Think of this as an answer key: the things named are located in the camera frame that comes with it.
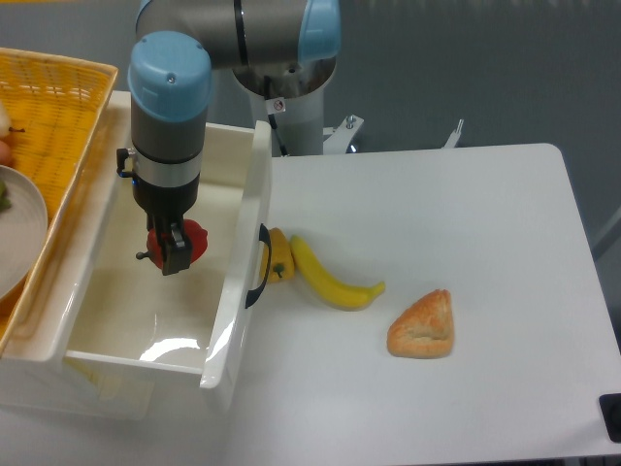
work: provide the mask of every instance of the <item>white plate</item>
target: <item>white plate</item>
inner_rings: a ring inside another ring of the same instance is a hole
[[[28,274],[48,233],[48,209],[39,188],[20,172],[0,166],[12,206],[0,212],[0,299]]]

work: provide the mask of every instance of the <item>red object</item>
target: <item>red object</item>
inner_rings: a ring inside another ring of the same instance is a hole
[[[194,263],[207,250],[207,230],[203,229],[196,221],[189,219],[183,221],[183,229],[192,243],[190,263]],[[162,250],[157,244],[154,228],[151,228],[147,234],[147,250],[148,258],[157,268],[161,269],[164,266],[164,260],[162,259]]]

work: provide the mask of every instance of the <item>black cable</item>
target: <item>black cable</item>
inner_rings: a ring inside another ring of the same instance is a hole
[[[269,76],[264,77],[263,93],[265,95],[266,101],[270,100],[270,83],[271,82],[272,80],[270,79]],[[280,135],[278,134],[278,125],[276,123],[276,117],[274,116],[274,114],[268,115],[268,121],[270,122],[270,126],[272,126],[272,131],[274,131],[274,135],[276,136],[278,148],[280,149],[280,155],[282,155],[283,157],[289,156],[289,151],[287,150],[287,147],[284,145],[284,142],[282,141],[282,139],[280,138]]]

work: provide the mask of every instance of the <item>blue joint cap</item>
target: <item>blue joint cap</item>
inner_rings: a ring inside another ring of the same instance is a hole
[[[129,90],[151,117],[180,122],[201,114],[212,94],[212,62],[201,45],[173,31],[147,34],[132,49]]]
[[[302,19],[298,60],[332,58],[341,49],[339,0],[309,0]]]

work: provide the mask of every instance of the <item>bread roll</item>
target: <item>bread roll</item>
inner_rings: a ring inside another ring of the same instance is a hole
[[[432,358],[448,355],[455,332],[450,293],[436,289],[423,296],[388,329],[388,351],[394,356]]]

